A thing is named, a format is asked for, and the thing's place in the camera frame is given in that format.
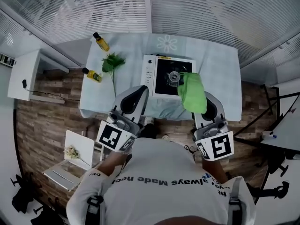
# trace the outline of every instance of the white flower pattern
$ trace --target white flower pattern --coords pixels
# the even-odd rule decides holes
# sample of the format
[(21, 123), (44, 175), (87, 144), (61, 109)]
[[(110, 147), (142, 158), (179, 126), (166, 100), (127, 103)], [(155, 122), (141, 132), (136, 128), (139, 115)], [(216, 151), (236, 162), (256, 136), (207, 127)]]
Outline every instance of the white flower pattern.
[(171, 39), (170, 35), (165, 35), (165, 38), (158, 37), (157, 39), (160, 42), (157, 44), (157, 47), (163, 48), (165, 53), (168, 53), (170, 50), (177, 50), (177, 46), (175, 45), (175, 43), (177, 43), (177, 39)]

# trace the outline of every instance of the sleeve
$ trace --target sleeve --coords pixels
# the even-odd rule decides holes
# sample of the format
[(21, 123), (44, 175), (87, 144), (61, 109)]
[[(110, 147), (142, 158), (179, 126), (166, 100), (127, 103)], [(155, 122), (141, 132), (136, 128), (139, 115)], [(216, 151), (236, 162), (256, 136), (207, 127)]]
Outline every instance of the sleeve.
[(88, 210), (87, 200), (98, 195), (108, 176), (97, 169), (90, 169), (84, 175), (77, 190), (67, 203), (67, 217), (71, 225), (84, 225)]
[(226, 183), (223, 184), (225, 187), (229, 187), (230, 190), (233, 188), (234, 181), (237, 178), (241, 178), (240, 181), (240, 188), (239, 188), (239, 199), (245, 203), (246, 205), (246, 224), (247, 225), (253, 225), (256, 217), (256, 209), (255, 209), (255, 204), (253, 201), (253, 197), (250, 194), (250, 191), (247, 187), (247, 184), (245, 183), (245, 180), (243, 177), (235, 177), (233, 179), (230, 179)]

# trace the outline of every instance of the green towel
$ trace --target green towel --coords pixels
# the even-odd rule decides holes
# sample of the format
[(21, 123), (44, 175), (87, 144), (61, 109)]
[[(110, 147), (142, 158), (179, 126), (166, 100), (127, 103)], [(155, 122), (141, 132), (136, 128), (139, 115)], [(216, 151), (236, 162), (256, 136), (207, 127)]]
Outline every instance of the green towel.
[(183, 84), (177, 92), (181, 97), (183, 107), (192, 113), (206, 113), (206, 96), (200, 75), (197, 73), (180, 73)]

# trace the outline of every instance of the person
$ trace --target person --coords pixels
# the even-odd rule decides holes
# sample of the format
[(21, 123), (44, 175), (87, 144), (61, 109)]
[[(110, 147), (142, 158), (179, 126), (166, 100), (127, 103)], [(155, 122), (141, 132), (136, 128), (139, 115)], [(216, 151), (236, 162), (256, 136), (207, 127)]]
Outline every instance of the person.
[(230, 193), (237, 179), (238, 198), (246, 205), (243, 224), (254, 224), (255, 205), (242, 177), (228, 180), (219, 161), (202, 159), (200, 168), (183, 146), (155, 139), (156, 134), (148, 123), (130, 155), (112, 151), (85, 174), (67, 203), (71, 225), (85, 224), (87, 200), (99, 194), (104, 200), (100, 207), (105, 207), (100, 224), (228, 224)]

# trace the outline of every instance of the light blue tablecloth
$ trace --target light blue tablecloth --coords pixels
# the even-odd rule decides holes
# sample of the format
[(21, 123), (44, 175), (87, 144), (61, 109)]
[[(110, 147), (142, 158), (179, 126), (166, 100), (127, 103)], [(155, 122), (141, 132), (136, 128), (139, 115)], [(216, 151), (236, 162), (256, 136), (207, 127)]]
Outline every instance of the light blue tablecloth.
[[(110, 46), (109, 53), (115, 52), (126, 58), (126, 64), (115, 71), (117, 94), (140, 85), (143, 56), (146, 54), (193, 59), (205, 91), (222, 103), (225, 117), (233, 121), (241, 119), (240, 66), (236, 48), (196, 38), (149, 33), (104, 34), (102, 37)], [(86, 67), (102, 73), (102, 59), (106, 52), (99, 48), (94, 38), (91, 41)], [(108, 74), (103, 74), (101, 83), (84, 77), (79, 105), (83, 117), (94, 112), (107, 113), (114, 100), (113, 83)], [(153, 97), (149, 97), (145, 116), (192, 119), (180, 101)]]

